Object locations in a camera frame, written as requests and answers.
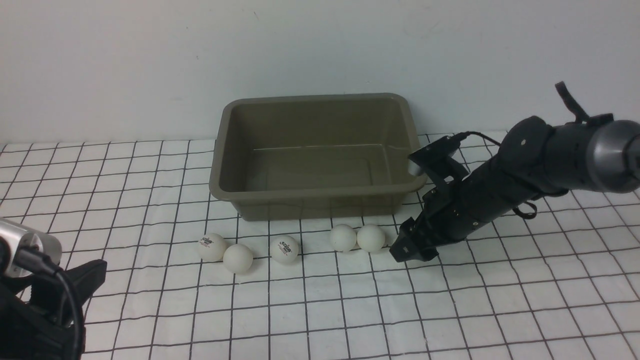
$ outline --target black cable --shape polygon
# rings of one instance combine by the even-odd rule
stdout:
[[[478,133],[477,131],[467,131],[466,134],[480,136],[481,138],[491,142],[492,144],[500,146],[500,142],[490,138],[489,136],[486,136],[485,134]]]
[[[74,342],[71,350],[71,358],[80,360],[80,356],[83,353],[84,339],[84,317],[82,304],[78,301],[78,294],[73,282],[61,268],[56,272],[55,277],[65,289],[67,299],[69,300],[69,306],[71,307],[71,315],[74,320]]]
[[[71,279],[68,278],[62,268],[51,261],[51,258],[47,254],[31,247],[18,249],[13,258],[13,263],[34,274],[48,275],[60,282],[67,295],[74,321],[74,341],[71,348],[71,359],[80,360],[84,351],[84,317],[82,303],[80,303],[79,296]]]

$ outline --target silver metal cylinder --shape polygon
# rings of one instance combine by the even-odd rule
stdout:
[[[8,277],[22,277],[30,274],[27,270],[13,264],[13,257],[21,247],[33,247],[47,254],[51,261],[60,264],[62,245],[54,236],[43,233],[28,226],[0,218],[0,238],[9,246],[9,266],[3,275]]]

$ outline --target printed logo on ping pong ball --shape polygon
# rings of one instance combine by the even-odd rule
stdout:
[[[227,247],[227,242],[222,236],[210,233],[198,241],[196,249],[204,261],[218,261],[222,259]]]
[[[281,264],[292,263],[299,252],[300,246],[298,242],[289,235],[278,236],[269,245],[271,258]]]

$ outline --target black grid line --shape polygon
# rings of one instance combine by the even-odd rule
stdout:
[[[333,229],[333,217],[329,218],[329,224],[331,224],[331,228]],[[347,357],[351,358],[351,347],[349,346],[349,333],[346,329],[347,326],[347,315],[344,312],[344,294],[342,293],[342,281],[340,280],[340,264],[338,264],[338,252],[333,251],[333,258],[335,259],[335,273],[338,278],[338,287],[340,289],[340,307],[342,308],[342,323],[344,323],[344,339],[345,344],[347,345]]]
[[[305,294],[305,327],[306,327],[306,333],[307,333],[307,356],[309,358],[309,360],[311,360],[311,341],[309,340],[309,309],[308,309],[308,301],[307,301],[307,280],[305,277],[305,257],[304,257],[304,253],[305,253],[305,248],[304,248],[304,241],[302,240],[302,220],[298,221],[298,229],[299,229],[299,236],[300,236],[300,263],[302,264],[302,291],[304,291]]]
[[[336,327],[336,328],[331,328],[331,329],[326,329],[326,330],[322,330],[322,331],[331,331],[331,330],[342,330],[341,327]],[[305,331],[296,331],[296,332],[288,332],[287,335],[294,335],[294,334],[305,334]],[[640,334],[640,331],[636,331],[636,330],[632,330],[632,331],[627,331],[627,332],[606,332],[603,334],[594,334],[594,335],[589,335],[586,336],[586,338],[601,338],[604,336],[612,336],[612,335],[624,335],[624,334]],[[250,340],[250,339],[259,339],[259,338],[265,338],[266,335],[254,335],[254,336],[243,336],[243,337],[239,337],[239,338],[234,338],[234,340]],[[554,341],[560,341],[560,340],[575,340],[575,339],[581,339],[581,336],[564,336],[561,338],[556,338],[554,339]],[[203,340],[203,341],[194,341],[194,344],[202,344],[202,343],[217,343],[217,342],[222,342],[222,341],[229,341],[229,339],[224,339],[224,340]],[[444,349],[438,349],[438,350],[432,350],[432,353],[435,352],[446,352],[446,351],[452,351],[452,350],[472,350],[472,349],[479,349],[479,348],[490,348],[490,347],[499,347],[499,346],[509,346],[509,345],[519,345],[519,344],[531,344],[531,343],[539,343],[541,342],[540,340],[524,340],[524,341],[510,341],[508,343],[503,343],[503,344],[491,344],[491,345],[477,345],[477,346],[472,346],[472,347],[454,347],[454,348],[444,348]],[[165,344],[165,345],[161,345],[161,344],[156,344],[156,347],[179,347],[179,346],[184,346],[184,345],[189,345],[189,343],[176,343],[176,344]],[[130,346],[130,347],[117,347],[114,348],[113,350],[127,350],[127,349],[135,349],[135,348],[146,348],[149,347],[149,345],[138,345],[138,346]],[[94,350],[94,351],[86,351],[85,354],[100,354],[103,352],[108,352],[105,350]],[[401,355],[407,355],[407,354],[424,354],[426,351],[416,351],[416,352],[403,352],[403,353],[398,353],[398,354],[391,354],[390,356],[401,356]],[[372,356],[363,356],[363,357],[352,357],[351,360],[354,359],[375,359],[378,357],[387,357],[388,355],[384,354],[384,355],[372,355]]]
[[[396,272],[402,272],[404,269],[389,269],[389,270],[376,270],[376,272],[392,272],[392,271],[396,271]],[[372,272],[355,272],[355,273],[349,273],[349,274],[343,274],[343,275],[370,275],[372,274]],[[638,272],[628,272],[629,275],[640,275],[640,271]],[[585,280],[585,279],[589,279],[589,278],[600,278],[600,277],[618,277],[621,276],[622,274],[603,274],[603,275],[592,275],[592,276],[583,276],[583,277],[568,277],[568,278],[564,278],[562,279],[562,281],[569,281],[569,280]],[[273,279],[271,280],[272,282],[278,282],[278,281],[289,281],[289,280],[302,280],[302,279],[311,279],[314,277],[332,277],[335,275],[315,275],[315,276],[306,276],[306,277],[288,277],[286,279]],[[243,282],[243,284],[257,284],[257,283],[261,283],[261,282],[266,282],[266,280],[255,280],[255,281],[245,281]],[[495,284],[495,285],[488,285],[489,288],[496,288],[496,287],[501,287],[501,286],[514,286],[514,285],[519,285],[519,284],[541,284],[544,282],[550,282],[549,280],[537,280],[537,281],[522,281],[522,282],[507,282],[504,284]],[[216,287],[216,286],[231,286],[233,285],[232,283],[224,283],[224,284],[206,284],[206,285],[200,285],[200,286],[185,286],[183,288],[173,288],[172,290],[189,290],[189,289],[197,289],[197,288],[203,288],[203,287],[208,287],[208,286],[212,286],[212,287]],[[469,289],[481,289],[484,288],[484,285],[474,285],[474,286],[464,286],[461,288],[456,288],[455,290],[469,290]],[[110,297],[113,295],[125,295],[125,294],[139,294],[139,293],[150,293],[150,292],[158,292],[160,290],[140,290],[140,291],[129,291],[129,292],[120,292],[120,293],[109,293],[109,294],[102,294],[102,295],[94,295],[93,297]],[[413,293],[415,294],[439,294],[439,293],[446,293],[449,292],[450,290],[446,289],[446,290],[433,290],[433,291],[407,291],[407,292],[403,292],[403,293],[390,293],[390,294],[379,294],[376,295],[377,297],[387,297],[387,296],[396,296],[396,295],[411,295]],[[357,296],[357,297],[343,297],[342,299],[344,300],[353,300],[353,299],[367,299],[373,297],[372,296]],[[307,303],[312,303],[312,302],[324,302],[324,301],[335,301],[337,299],[319,299],[319,300],[308,300]],[[610,302],[606,302],[607,304],[617,304],[617,303],[626,303],[626,302],[634,302],[636,300],[623,300],[623,301],[610,301]],[[284,304],[272,304],[271,306],[285,306],[285,305],[292,305],[292,304],[302,304],[303,302],[288,302],[288,303],[284,303]],[[236,307],[236,309],[252,309],[254,307]],[[553,308],[553,309],[568,309],[569,307],[558,307],[558,308]]]
[[[81,153],[82,153],[82,150],[80,150],[80,151],[78,152],[78,157],[80,157],[80,154],[81,154]],[[108,153],[109,153],[109,145],[107,145],[107,149],[106,149],[106,151],[105,151],[104,153],[105,153],[105,154],[108,154]],[[129,160],[129,164],[128,164],[128,166],[127,166],[127,170],[131,169],[131,162],[132,162],[132,160],[133,160],[133,158],[131,158],[131,159]],[[128,177],[128,176],[129,176],[129,174],[127,173],[127,174],[125,175],[125,181],[122,183],[122,190],[124,190],[124,184],[127,182],[127,177]],[[119,208],[119,206],[120,206],[120,201],[122,201],[122,194],[123,194],[123,191],[120,191],[120,194],[119,194],[119,196],[118,196],[118,206],[117,206],[116,208]],[[87,203],[87,206],[90,206],[90,204],[91,204],[91,199],[90,199],[90,200],[89,200],[89,202]],[[109,232],[107,233],[107,241],[106,241],[106,243],[105,243],[105,245],[104,245],[104,249],[102,250],[102,255],[101,255],[101,257],[100,257],[100,258],[101,258],[101,259],[103,259],[103,260],[104,260],[104,255],[106,254],[107,250],[108,250],[108,249],[111,249],[111,248],[109,247],[109,241],[111,240],[111,233],[113,232],[113,226],[115,225],[115,222],[116,222],[116,214],[114,214],[114,215],[113,215],[113,220],[111,221],[111,229],[109,229]],[[86,310],[84,311],[84,317],[86,317],[86,315],[89,313],[89,308],[90,308],[90,306],[91,306],[91,300],[92,300],[92,299],[93,299],[93,297],[90,297],[90,298],[87,300],[87,302],[86,302]],[[126,300],[127,300],[127,295],[125,294],[124,300],[122,301],[122,306],[123,306],[123,307],[125,306],[125,302],[126,302]]]
[[[427,135],[427,140],[429,140],[429,143],[431,142],[431,139],[429,138],[429,135]],[[420,203],[420,207],[422,208],[422,210],[424,210],[424,204]],[[451,302],[453,303],[453,309],[456,312],[456,318],[458,319],[458,327],[460,329],[460,334],[462,334],[462,340],[465,342],[465,348],[467,348],[467,355],[469,356],[469,359],[472,358],[471,356],[471,350],[469,349],[469,344],[467,342],[467,336],[465,335],[465,330],[462,327],[462,321],[460,320],[460,313],[458,312],[458,305],[456,305],[456,301],[453,298],[453,293],[451,292],[451,286],[449,286],[449,280],[447,280],[447,273],[444,271],[444,265],[442,264],[442,257],[440,255],[438,255],[438,262],[440,263],[440,269],[442,271],[442,277],[447,285],[447,289],[449,290],[449,297],[451,298]]]
[[[209,201],[207,201],[207,219],[209,218],[209,210],[211,209],[211,196],[209,196]],[[204,222],[204,233],[208,234],[208,228],[209,226],[209,222],[205,221]],[[198,311],[198,296],[200,296],[200,280],[202,278],[202,264],[204,262],[202,260],[200,260],[200,265],[198,266],[198,282],[196,283],[196,299],[195,302],[193,304],[193,320],[191,322],[191,343],[189,344],[189,360],[191,360],[192,356],[193,356],[193,336],[195,335],[195,327],[196,327],[196,314]]]
[[[364,222],[364,217],[360,217],[360,219],[362,220],[362,226],[365,225]],[[369,257],[369,266],[371,266],[371,270],[373,271],[373,259],[371,258],[371,253],[368,252],[368,257]],[[380,291],[378,289],[378,280],[376,279],[376,274],[373,273],[371,274],[373,276],[373,285],[376,288],[376,300],[378,301],[378,311],[380,312],[380,320],[382,323],[385,323],[385,315],[382,313],[382,303],[380,302]],[[385,334],[385,343],[387,346],[387,354],[391,353],[391,348],[389,346],[389,338],[387,336],[387,327],[383,325],[382,327],[383,332]]]
[[[396,233],[399,233],[399,226],[396,223],[396,216],[392,215],[392,218],[394,220],[394,225],[396,227]],[[415,291],[415,286],[413,285],[413,279],[411,278],[411,272],[409,271],[409,266],[407,266],[406,263],[404,263],[404,269],[406,270],[406,275],[409,278],[409,284],[411,285],[411,293],[413,295],[413,303],[415,304],[415,311],[418,314],[418,318],[422,319],[422,314],[420,313],[420,307],[418,306],[418,297],[416,296],[416,291]],[[431,360],[431,352],[429,351],[429,342],[427,341],[427,333],[424,330],[424,322],[420,322],[420,329],[422,330],[422,338],[424,339],[424,347],[427,350],[427,358],[429,360]]]
[[[238,228],[240,226],[240,214],[236,216],[236,243],[238,243]],[[234,335],[234,299],[236,292],[236,275],[233,275],[233,283],[231,284],[231,321],[229,322],[229,360],[231,360],[232,344]]]
[[[151,291],[151,292],[159,293],[160,290],[154,290],[154,291]],[[408,292],[408,293],[400,293],[400,294],[389,294],[389,295],[386,295],[386,296],[401,296],[401,295],[411,295],[411,294],[413,294],[413,293],[412,292]],[[376,295],[371,295],[371,296],[364,296],[364,297],[347,297],[347,298],[344,298],[344,299],[345,300],[354,300],[354,299],[373,299],[373,298],[377,298],[377,296]],[[313,303],[318,303],[318,302],[333,302],[333,301],[336,301],[336,299],[309,300],[309,301],[307,301],[307,304],[313,304]],[[285,303],[285,304],[271,304],[269,307],[302,305],[304,303],[305,303],[304,301],[288,302],[288,303]],[[619,301],[605,302],[603,304],[584,304],[584,305],[572,305],[572,306],[568,306],[568,307],[564,307],[564,306],[544,307],[544,308],[536,309],[536,310],[528,309],[528,310],[518,310],[518,311],[505,311],[505,312],[502,312],[502,313],[495,313],[494,315],[502,316],[502,315],[533,314],[533,313],[540,313],[540,312],[543,312],[543,311],[571,310],[571,309],[580,309],[580,308],[583,308],[583,307],[594,307],[594,306],[599,306],[599,305],[634,304],[634,303],[636,303],[635,300],[619,300]],[[243,306],[243,307],[234,307],[234,310],[262,309],[262,308],[266,308],[266,307],[267,307],[267,305]],[[192,314],[201,315],[201,314],[211,314],[211,313],[223,313],[225,311],[230,311],[230,309],[203,310],[203,311],[195,311],[195,312],[188,312],[188,313],[170,314],[170,315],[157,315],[157,316],[156,315],[130,316],[130,317],[122,317],[122,318],[118,318],[118,319],[114,319],[114,320],[92,321],[92,322],[87,322],[86,324],[87,325],[93,325],[93,324],[98,324],[98,323],[116,323],[116,322],[119,322],[121,320],[122,321],[124,321],[124,320],[140,320],[140,319],[145,319],[145,318],[179,318],[181,316],[192,315]],[[335,330],[335,329],[358,329],[358,328],[362,328],[362,327],[371,327],[371,326],[376,326],[376,325],[397,325],[399,323],[422,322],[424,320],[457,320],[457,319],[471,319],[471,318],[477,318],[477,317],[478,317],[478,315],[459,315],[459,316],[444,316],[444,317],[439,317],[439,318],[416,318],[416,319],[411,319],[411,320],[399,320],[399,321],[396,321],[396,322],[380,322],[380,323],[371,323],[371,324],[365,324],[365,325],[350,325],[350,326],[347,326],[346,328],[344,328],[344,327],[331,328],[331,330]],[[319,332],[319,331],[326,331],[326,330],[327,329],[314,329],[314,330],[309,330],[309,332]],[[289,333],[290,332],[283,332],[283,333],[278,333],[277,335],[283,335],[283,334],[289,334]],[[546,341],[553,341],[553,340],[555,340],[555,338],[546,339]]]
[[[191,143],[191,141],[189,141],[187,143],[187,152],[189,152],[189,144],[190,143]],[[185,165],[187,163],[187,159],[188,159],[188,156],[185,156],[184,157],[184,164]],[[182,171],[182,181],[180,182],[181,185],[184,184],[184,174],[185,174],[185,171],[183,170]],[[181,195],[182,195],[182,186],[180,186],[180,190],[178,192],[178,199],[180,199]],[[173,225],[173,228],[172,228],[171,239],[173,239],[173,236],[175,235],[175,222],[178,221],[178,209],[176,209],[176,211],[175,211],[175,216],[174,216],[173,221],[174,221],[174,225]],[[149,360],[151,360],[151,355],[152,355],[153,350],[154,350],[154,342],[156,340],[156,329],[157,329],[157,325],[158,325],[158,321],[157,320],[159,318],[158,315],[160,314],[160,308],[162,306],[162,296],[164,294],[164,286],[166,284],[166,276],[167,276],[167,273],[169,272],[169,259],[171,258],[171,248],[172,248],[172,246],[173,246],[173,241],[169,244],[169,251],[166,253],[166,263],[165,263],[165,266],[164,266],[164,277],[163,277],[163,280],[162,280],[162,289],[160,290],[160,299],[158,300],[158,308],[156,309],[156,316],[155,316],[156,320],[154,322],[154,330],[153,330],[153,333],[151,335],[151,349],[149,350]]]
[[[138,143],[134,143],[134,145],[133,145],[133,152],[135,152],[137,144],[138,144]],[[161,150],[161,151],[162,151],[162,145],[163,145],[163,143],[160,143],[160,150]],[[158,165],[160,165],[160,157],[158,157],[158,161],[157,161],[157,164],[156,164],[156,169],[157,169],[157,166],[158,166]],[[155,181],[156,181],[156,174],[154,174],[154,180],[153,180],[153,182],[155,182]],[[147,217],[148,205],[149,205],[150,203],[151,203],[151,192],[149,192],[149,196],[148,196],[148,199],[147,199],[147,208],[145,209],[145,217],[144,217],[144,218],[146,218],[146,217]],[[140,242],[142,241],[142,234],[143,234],[143,233],[142,233],[142,229],[143,229],[143,228],[144,228],[144,227],[142,227],[142,228],[140,229],[140,235],[138,236],[138,245],[139,245],[139,244],[140,244]],[[138,257],[138,250],[139,250],[139,248],[137,248],[137,247],[136,247],[136,252],[134,253],[134,256],[133,256],[133,264],[135,264],[135,263],[136,263],[136,258]],[[131,280],[132,280],[132,278],[133,278],[133,270],[131,270],[131,273],[129,274],[129,282],[127,283],[127,292],[129,291],[129,288],[131,287]],[[120,309],[120,321],[118,321],[118,327],[116,328],[116,334],[115,334],[115,336],[113,337],[113,349],[114,349],[114,350],[116,349],[116,344],[118,343],[118,334],[119,334],[119,332],[120,332],[120,327],[122,326],[122,317],[123,317],[123,315],[124,315],[124,307],[125,307],[125,304],[126,304],[126,303],[127,303],[127,297],[126,297],[126,295],[125,295],[124,301],[122,302],[122,308]],[[115,351],[111,353],[111,360],[113,360],[113,354],[114,354],[114,353],[115,353]]]

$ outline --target white wall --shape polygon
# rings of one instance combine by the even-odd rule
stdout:
[[[396,92],[421,131],[640,119],[638,0],[0,0],[0,142],[214,137],[244,97]]]

